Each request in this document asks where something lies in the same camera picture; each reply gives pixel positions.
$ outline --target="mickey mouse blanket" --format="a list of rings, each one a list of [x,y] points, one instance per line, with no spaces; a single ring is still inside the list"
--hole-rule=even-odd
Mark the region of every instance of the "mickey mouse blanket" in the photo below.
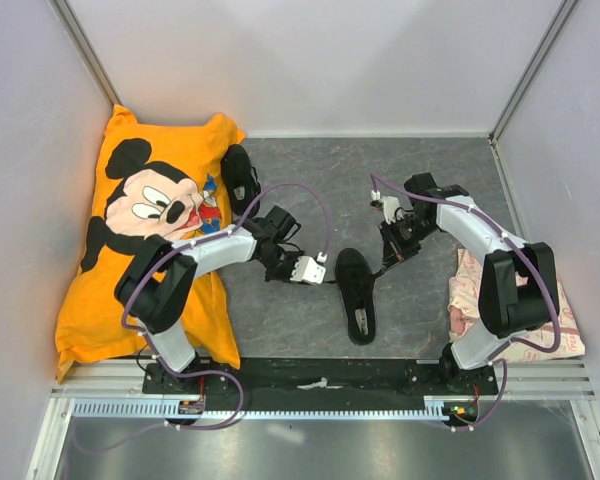
[[[145,346],[121,327],[123,307],[113,290],[146,237],[187,239],[230,223],[220,160],[243,138],[222,114],[201,127],[162,127],[139,124],[126,108],[114,108],[96,165],[84,255],[58,316],[59,381],[74,361],[131,355]],[[217,273],[195,280],[182,322],[194,345],[240,366]]]

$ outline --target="mickey mouse nose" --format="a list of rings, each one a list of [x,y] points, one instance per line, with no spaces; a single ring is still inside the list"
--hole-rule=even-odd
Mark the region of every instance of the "mickey mouse nose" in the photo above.
[[[180,215],[182,215],[182,212],[184,212],[184,203],[176,200],[167,212],[167,223],[175,223],[180,218]]]

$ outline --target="mickey mouse eye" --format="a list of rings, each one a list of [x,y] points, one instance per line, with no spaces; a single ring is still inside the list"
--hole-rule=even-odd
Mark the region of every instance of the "mickey mouse eye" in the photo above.
[[[136,203],[131,207],[131,211],[136,217],[140,218],[160,218],[160,210],[152,205],[145,205],[144,203]]]
[[[142,189],[142,195],[154,205],[160,205],[161,207],[166,207],[171,203],[169,197],[153,187],[144,187]]]

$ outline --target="mickey mouse mouth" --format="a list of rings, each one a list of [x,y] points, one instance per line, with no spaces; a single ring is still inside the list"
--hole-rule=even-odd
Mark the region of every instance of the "mickey mouse mouth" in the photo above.
[[[183,230],[185,228],[191,228],[191,227],[197,227],[200,224],[200,215],[198,215],[198,212],[196,211],[195,206],[191,209],[191,213],[189,213],[189,219],[187,220],[187,222],[176,228],[176,230]]]

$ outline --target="reflective metal surface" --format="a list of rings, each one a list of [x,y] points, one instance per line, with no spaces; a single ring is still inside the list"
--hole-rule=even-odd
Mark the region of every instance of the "reflective metal surface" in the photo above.
[[[86,448],[155,420],[74,418]],[[401,421],[244,421],[218,432],[159,428],[103,455],[67,442],[57,478],[591,479],[568,403],[503,404],[473,433]]]

